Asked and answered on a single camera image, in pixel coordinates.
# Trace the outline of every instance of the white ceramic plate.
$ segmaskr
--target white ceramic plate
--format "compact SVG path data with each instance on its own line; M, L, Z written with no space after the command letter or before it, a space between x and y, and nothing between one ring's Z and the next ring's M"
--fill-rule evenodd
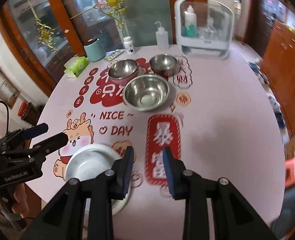
M93 179L102 172L111 169L115 160L121 159L120 155L111 147L93 143L79 149L69 160L65 169L65 181L77 178L80 181ZM112 200L112 215L118 213L126 204L130 195L129 191L124 200ZM85 225L87 227L87 216L90 210L90 202L86 201Z

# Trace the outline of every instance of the tissue box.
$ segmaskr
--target tissue box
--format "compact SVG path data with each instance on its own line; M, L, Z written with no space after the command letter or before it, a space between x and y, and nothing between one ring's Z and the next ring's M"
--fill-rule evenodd
M73 57L64 64L66 68L66 70L64 70L64 73L69 78L76 78L80 75L80 73L86 68L88 64L89 62L86 57Z

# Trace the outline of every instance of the pink stool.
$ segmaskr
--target pink stool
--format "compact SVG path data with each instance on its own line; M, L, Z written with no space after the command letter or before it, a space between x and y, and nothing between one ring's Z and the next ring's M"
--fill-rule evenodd
M295 184L295 157L285 162L285 187Z

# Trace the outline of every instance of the pink bowl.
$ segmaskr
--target pink bowl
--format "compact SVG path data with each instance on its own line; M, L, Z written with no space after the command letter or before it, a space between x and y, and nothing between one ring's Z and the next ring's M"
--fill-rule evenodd
M139 73L139 64L132 59L125 59L116 62L109 69L109 78L114 84L126 85Z

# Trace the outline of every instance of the table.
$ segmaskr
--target table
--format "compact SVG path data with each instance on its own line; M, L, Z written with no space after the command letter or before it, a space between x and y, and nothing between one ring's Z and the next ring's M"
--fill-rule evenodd
M145 58L138 60L142 74L150 72L147 62L159 53L156 46L147 46L117 60ZM285 160L273 110L255 74L234 50L223 61L183 58L176 45L166 53L179 56L183 70L169 77L168 101L151 112L123 103L122 87L112 85L106 75L107 61L90 63L76 79L63 76L39 120L49 131L31 145L64 130L73 140L61 149L61 159L58 152L50 154L43 176L28 185L48 202L64 185L54 171L62 174L71 151L95 142L122 154L133 145L132 192L113 216L115 237L181 239L185 203L170 197L159 154L161 145L169 144L188 169L206 179L228 178L271 222L281 211ZM213 223L210 235L213 239Z

